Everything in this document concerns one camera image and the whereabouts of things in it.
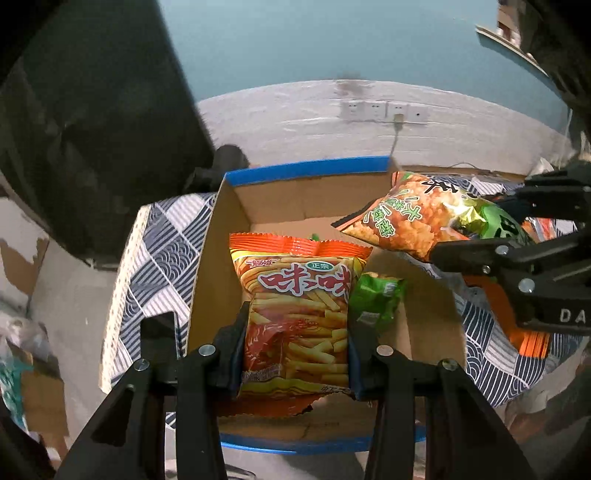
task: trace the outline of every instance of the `patterned tablecloth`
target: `patterned tablecloth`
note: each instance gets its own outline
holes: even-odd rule
[[[497,179],[438,177],[477,194],[494,194],[517,185]],[[190,194],[143,207],[122,257],[107,322],[100,387],[108,392],[140,357],[139,323],[143,318],[176,312],[177,349],[186,353],[193,284],[216,194]],[[558,235],[572,231],[570,222],[553,222]],[[430,275],[431,265],[414,261]],[[552,334],[546,359],[522,356],[510,344],[491,311],[471,296],[455,294],[466,333],[466,371],[493,406],[506,403],[554,370],[579,347],[582,338]],[[175,414],[167,415],[169,426]]]

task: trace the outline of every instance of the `power outlet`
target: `power outlet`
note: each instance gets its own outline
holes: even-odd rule
[[[429,120],[429,108],[426,105],[409,105],[405,122],[426,124]]]
[[[341,100],[340,117],[344,120],[365,120],[365,103],[363,100]]]
[[[365,119],[373,120],[374,122],[386,121],[386,105],[387,102],[377,100],[374,102],[365,102]]]
[[[408,104],[401,102],[388,102],[386,121],[394,122],[394,116],[398,114],[402,114],[404,116],[403,121],[405,122],[408,115]]]

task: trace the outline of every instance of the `orange wrapper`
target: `orange wrapper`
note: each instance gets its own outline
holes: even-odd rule
[[[349,293],[371,250],[271,233],[230,236],[251,297],[240,395],[349,392]]]

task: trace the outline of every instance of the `floor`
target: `floor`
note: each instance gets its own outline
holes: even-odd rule
[[[105,395],[98,387],[100,349],[116,274],[97,272],[52,242],[31,300],[31,317],[42,322],[65,384],[70,430],[68,447]],[[175,458],[174,431],[166,431],[165,455]],[[361,461],[365,464],[363,454]],[[363,478],[355,454],[283,456],[224,449],[227,464],[259,479],[324,480]]]

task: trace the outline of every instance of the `silver screw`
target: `silver screw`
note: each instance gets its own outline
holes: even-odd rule
[[[535,281],[531,278],[522,278],[517,284],[517,288],[523,293],[532,293],[535,288]]]
[[[199,347],[199,355],[201,356],[213,355],[215,352],[216,348],[211,343],[206,343]]]
[[[150,366],[150,362],[148,362],[145,358],[140,358],[139,360],[136,360],[134,362],[134,368],[138,372],[146,370],[146,368],[148,368],[149,366]]]
[[[381,356],[390,356],[394,353],[394,349],[389,345],[379,345],[375,351]]]
[[[506,255],[507,253],[509,253],[509,247],[506,245],[499,245],[495,248],[495,253],[497,255]]]
[[[449,370],[450,372],[453,372],[455,369],[457,369],[457,367],[459,367],[459,365],[453,358],[446,358],[441,362],[441,364],[443,365],[443,368],[445,368],[445,370]]]

